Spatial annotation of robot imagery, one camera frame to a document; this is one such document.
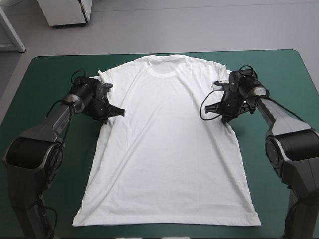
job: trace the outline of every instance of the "gray floor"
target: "gray floor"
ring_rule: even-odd
[[[0,53],[0,122],[41,55],[295,49],[319,89],[319,1],[93,0],[91,22],[66,29],[49,27],[36,0],[3,10],[27,50]]]

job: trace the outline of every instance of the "table surface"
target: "table surface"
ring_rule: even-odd
[[[219,62],[229,70],[251,65],[271,97],[319,129],[319,96],[297,51],[229,51],[183,53]],[[70,77],[78,69],[97,75],[143,54],[36,57],[29,65],[10,108],[0,126],[0,155],[23,130],[40,123],[51,105],[71,87]],[[227,227],[183,224],[72,227],[79,209],[95,152],[101,123],[76,115],[65,145],[63,165],[51,188],[44,192],[46,204],[59,214],[56,234],[69,238],[114,238],[188,236],[192,238],[276,238],[284,228],[289,190],[276,176],[264,152],[268,126],[259,112],[244,114],[230,125],[238,137],[246,177],[261,227]],[[0,166],[0,237],[22,237],[23,233],[7,196],[7,178]],[[54,215],[49,212],[51,220]],[[319,227],[315,230],[319,236]]]

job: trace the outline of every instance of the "shirt hem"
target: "shirt hem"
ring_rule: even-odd
[[[155,224],[155,223],[178,223],[178,224],[200,224],[200,225],[223,225],[258,227],[261,226],[259,217],[202,217],[202,216],[82,216],[77,215],[72,226],[92,225],[128,225],[128,224]]]

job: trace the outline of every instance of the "shirt neckline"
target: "shirt neckline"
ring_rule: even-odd
[[[146,56],[147,58],[154,60],[154,61],[160,61],[160,62],[167,62],[167,61],[171,61],[171,60],[175,60],[178,58],[183,57],[182,55],[170,55],[170,56],[155,56],[155,55],[149,55]],[[179,63],[177,68],[172,71],[172,72],[168,72],[168,73],[159,73],[156,72],[151,65],[149,65],[147,72],[150,73],[152,76],[155,77],[159,77],[159,78],[168,78],[168,77],[173,77],[175,76],[177,73],[179,73],[182,70],[182,64]]]

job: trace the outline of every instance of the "t-shirt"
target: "t-shirt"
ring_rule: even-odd
[[[229,73],[184,55],[144,56],[99,71],[98,79],[113,84],[110,103],[126,114],[101,127],[73,226],[259,226],[234,131],[220,118],[199,117],[213,82]]]

